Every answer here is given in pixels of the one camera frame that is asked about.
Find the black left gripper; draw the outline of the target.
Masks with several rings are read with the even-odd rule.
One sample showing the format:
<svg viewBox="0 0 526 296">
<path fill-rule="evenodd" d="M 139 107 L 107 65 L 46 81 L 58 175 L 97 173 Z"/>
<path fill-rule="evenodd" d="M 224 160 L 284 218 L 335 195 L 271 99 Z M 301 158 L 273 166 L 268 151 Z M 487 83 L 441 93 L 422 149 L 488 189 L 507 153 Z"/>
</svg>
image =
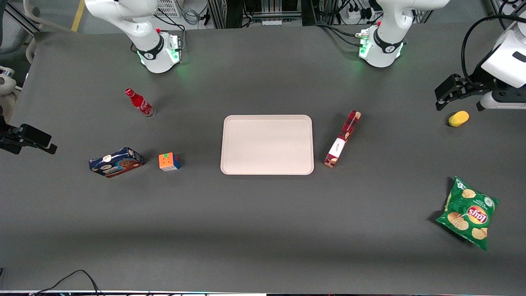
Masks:
<svg viewBox="0 0 526 296">
<path fill-rule="evenodd" d="M 496 79 L 490 74 L 471 74 L 466 78 L 452 74 L 435 89 L 436 110 L 440 112 L 452 101 L 485 95 L 495 88 Z"/>
</svg>

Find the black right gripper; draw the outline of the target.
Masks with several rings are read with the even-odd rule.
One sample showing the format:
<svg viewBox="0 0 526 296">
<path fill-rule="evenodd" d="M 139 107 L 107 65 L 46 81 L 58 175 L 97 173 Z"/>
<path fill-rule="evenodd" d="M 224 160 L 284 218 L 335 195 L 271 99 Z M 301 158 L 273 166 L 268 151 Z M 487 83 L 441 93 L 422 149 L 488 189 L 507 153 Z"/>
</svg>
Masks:
<svg viewBox="0 0 526 296">
<path fill-rule="evenodd" d="M 21 139 L 25 141 L 26 147 L 43 150 L 48 154 L 55 154 L 58 147 L 51 143 L 51 136 L 34 126 L 21 124 L 18 127 L 1 123 L 0 125 L 0 148 L 12 154 L 21 152 Z"/>
</svg>

